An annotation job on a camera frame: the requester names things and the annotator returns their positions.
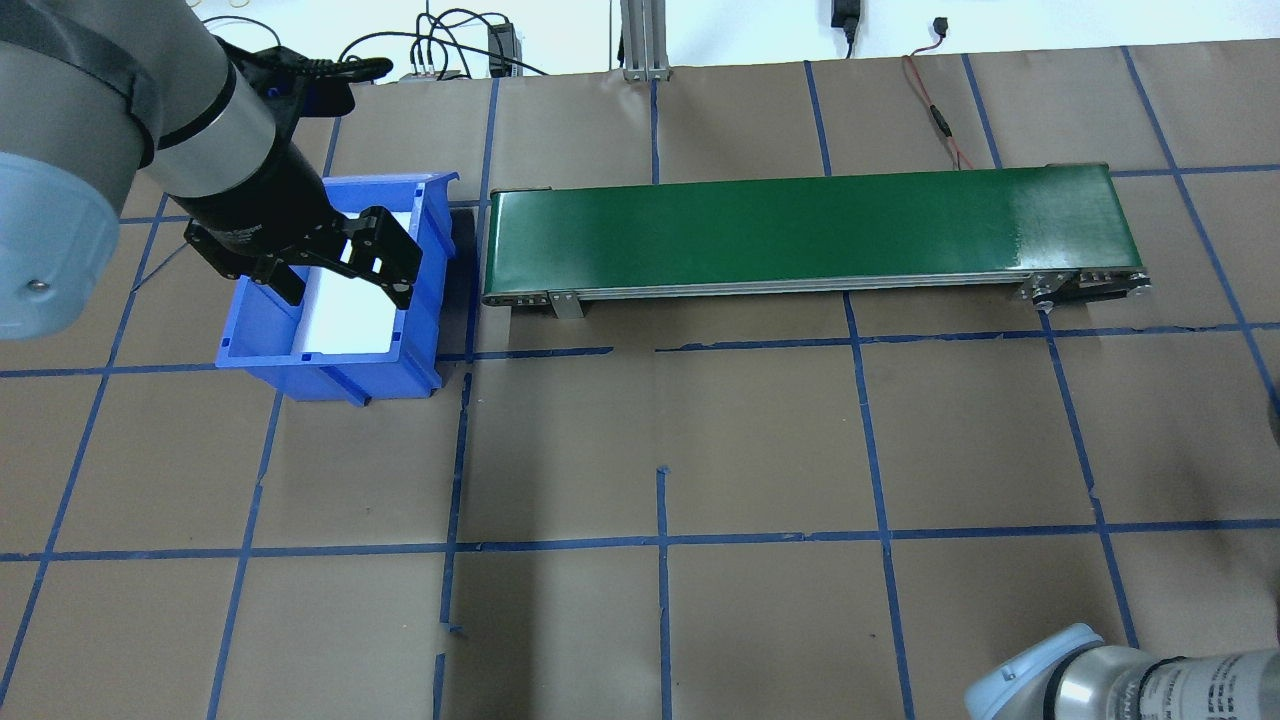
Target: white insert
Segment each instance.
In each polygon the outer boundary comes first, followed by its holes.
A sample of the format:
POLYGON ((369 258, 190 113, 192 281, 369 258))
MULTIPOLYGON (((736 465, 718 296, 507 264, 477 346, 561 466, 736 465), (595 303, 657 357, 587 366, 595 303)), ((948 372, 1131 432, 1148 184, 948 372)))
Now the white insert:
MULTIPOLYGON (((392 214, 408 231, 411 213, 392 214)), ((358 213, 346 215, 356 218, 358 213)), ((392 347, 394 327, 396 305, 383 288, 358 278, 311 268, 307 291, 302 296, 302 322, 293 336, 293 352, 387 352, 392 347)))

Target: brown paper floor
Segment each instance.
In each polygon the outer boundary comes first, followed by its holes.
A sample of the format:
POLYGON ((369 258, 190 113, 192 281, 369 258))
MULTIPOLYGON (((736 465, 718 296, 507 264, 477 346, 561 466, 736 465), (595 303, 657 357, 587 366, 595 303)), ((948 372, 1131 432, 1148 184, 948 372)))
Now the brown paper floor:
POLYGON ((462 174, 447 384, 296 404, 212 369, 232 286, 140 181, 0 346, 0 717, 942 720, 1075 621, 1274 646, 1280 41, 919 63, 978 167, 1110 163, 1156 291, 476 307, 495 188, 950 159, 897 60, 360 87, 297 142, 462 174))

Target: red wire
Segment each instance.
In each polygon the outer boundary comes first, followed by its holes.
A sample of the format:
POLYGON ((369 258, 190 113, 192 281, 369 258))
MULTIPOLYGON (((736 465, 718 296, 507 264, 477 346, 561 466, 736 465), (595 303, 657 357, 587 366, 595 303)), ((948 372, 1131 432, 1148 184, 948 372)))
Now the red wire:
MULTIPOLYGON (((943 40, 945 38, 940 37, 938 41, 934 42, 933 45, 925 47, 916 47, 915 50, 911 51, 911 55, 915 55, 916 53, 924 53, 927 50, 934 50, 937 49, 937 46, 942 45, 943 40)), ((924 87, 924 78, 920 77, 920 69, 915 67, 915 59, 913 59, 911 55, 902 55, 902 60, 906 61, 906 67, 911 68, 911 74, 915 76, 915 82, 916 85, 920 86, 920 95, 924 97, 924 104, 928 106, 933 106, 933 99, 929 97, 929 90, 924 87)), ((969 156, 965 155, 963 150, 960 150, 960 143, 956 142, 956 138, 954 136, 947 137, 947 142, 950 142, 951 147, 956 151, 956 167, 959 168, 960 161, 963 160, 964 164, 968 165, 968 168, 972 170, 973 163, 970 163, 969 156)))
POLYGON ((963 150, 960 150, 959 145, 956 145, 956 138, 955 137, 948 137, 947 140, 951 141, 951 147, 955 149, 956 158, 959 158, 960 160, 964 160, 964 164, 969 165, 969 169, 972 170, 973 169, 973 163, 969 161, 969 156, 965 155, 963 150))

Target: metal post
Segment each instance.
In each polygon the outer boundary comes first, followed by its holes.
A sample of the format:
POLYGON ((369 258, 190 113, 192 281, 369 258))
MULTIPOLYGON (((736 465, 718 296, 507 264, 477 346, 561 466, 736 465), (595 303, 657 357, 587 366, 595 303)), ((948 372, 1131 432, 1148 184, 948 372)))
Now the metal post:
POLYGON ((667 0, 622 1, 622 74, 627 82, 667 79, 667 0))

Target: black cable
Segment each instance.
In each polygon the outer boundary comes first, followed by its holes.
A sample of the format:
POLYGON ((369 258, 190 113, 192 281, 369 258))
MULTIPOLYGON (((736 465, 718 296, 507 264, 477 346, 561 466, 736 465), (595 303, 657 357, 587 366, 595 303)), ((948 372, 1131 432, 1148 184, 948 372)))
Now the black cable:
POLYGON ((284 45, 283 42, 280 42, 280 33, 275 32, 275 29, 271 28, 271 26, 269 26, 269 24, 266 24, 266 23, 264 23, 261 20, 255 20, 253 18, 246 18, 244 15, 214 15, 212 18, 209 18, 209 19, 201 20, 201 22, 204 22, 207 26, 209 23, 211 23, 214 20, 241 20, 241 22, 246 22, 246 23, 250 23, 250 24, 256 24, 257 27, 260 27, 260 28, 265 29, 266 32, 271 33, 271 37, 275 38, 276 47, 284 45))
MULTIPOLYGON (((342 50, 342 54, 338 55, 338 60, 342 61, 343 59, 346 59, 347 55, 351 53, 352 47, 360 45, 361 42, 366 41, 366 40, 372 40, 375 37, 413 37, 413 38, 420 38, 421 37, 424 40, 426 38, 426 36, 417 35, 415 32, 403 32, 403 31, 398 31, 398 29, 384 29, 381 32, 371 32, 369 35, 364 35, 361 37, 357 37, 356 40, 352 40, 347 45, 347 47, 344 47, 342 50)), ((497 53, 489 53, 488 50, 480 50, 479 47, 472 47, 470 45, 460 45, 457 42, 449 42, 448 40, 440 40, 439 37, 434 37, 431 40, 434 42, 439 42, 439 44, 443 44, 443 45, 457 47, 458 50, 470 50, 472 53, 479 53, 479 54, 486 55, 489 58, 497 58, 499 60, 504 60, 507 63, 511 63, 512 65, 518 65, 521 68, 525 68, 526 70, 535 72, 535 73, 538 73, 540 76, 545 76, 547 74, 543 70, 539 70, 538 68, 530 65, 529 63, 524 63, 524 61, 517 60, 515 58, 507 58, 507 56, 503 56, 503 55, 498 55, 497 53)))
POLYGON ((445 32, 449 33, 449 38, 453 40, 454 42, 457 42, 458 38, 453 37, 453 31, 451 28, 461 27, 461 26, 463 26, 463 24, 466 24, 466 23, 468 23, 471 20, 480 20, 481 23, 484 23, 484 27, 488 28, 489 35, 493 36, 493 38, 498 42, 498 54, 499 55, 506 55, 507 54, 507 50, 502 46, 502 37, 498 36, 498 31, 494 29, 493 23, 490 23, 489 20, 484 19, 484 14, 481 14, 481 13, 474 13, 471 10, 467 10, 466 8, 451 8, 451 9, 445 10, 445 12, 440 13, 435 19, 439 23, 439 26, 433 24, 431 26, 431 32, 429 32, 428 35, 435 35, 435 28, 440 27, 445 32), (466 19, 466 20, 462 20, 461 23, 454 23, 452 26, 444 24, 444 18, 447 15, 453 14, 453 13, 462 13, 465 15, 468 15, 470 18, 466 19))
MULTIPOLYGON (((417 15, 417 19, 413 22, 413 32, 416 32, 419 36, 421 36, 422 35, 422 18, 428 18, 429 20, 431 20, 431 28, 426 33, 426 41, 428 41, 426 42, 426 61, 431 63, 431 64, 435 63, 435 60, 431 58, 431 42, 436 41, 436 38, 435 38, 435 27, 439 24, 440 18, 443 18, 443 17, 444 17, 444 14, 431 15, 431 14, 428 14, 428 13, 420 13, 417 15)), ((458 42, 458 38, 457 38, 457 36, 453 35, 452 29, 444 28, 444 32, 449 33, 449 40, 452 40, 454 42, 454 45, 458 42)), ((444 77, 444 70, 448 69, 448 67, 449 67, 449 49, 444 47, 443 50, 444 50, 444 67, 443 67, 443 69, 440 69, 440 77, 444 77)), ((413 45, 410 47, 410 53, 417 53, 417 61, 422 63, 422 41, 421 40, 415 40, 413 45)), ((471 77, 471 65, 467 64, 467 56, 465 54, 462 54, 461 51, 458 53, 458 56, 462 58, 462 73, 465 76, 467 76, 467 77, 471 77)))

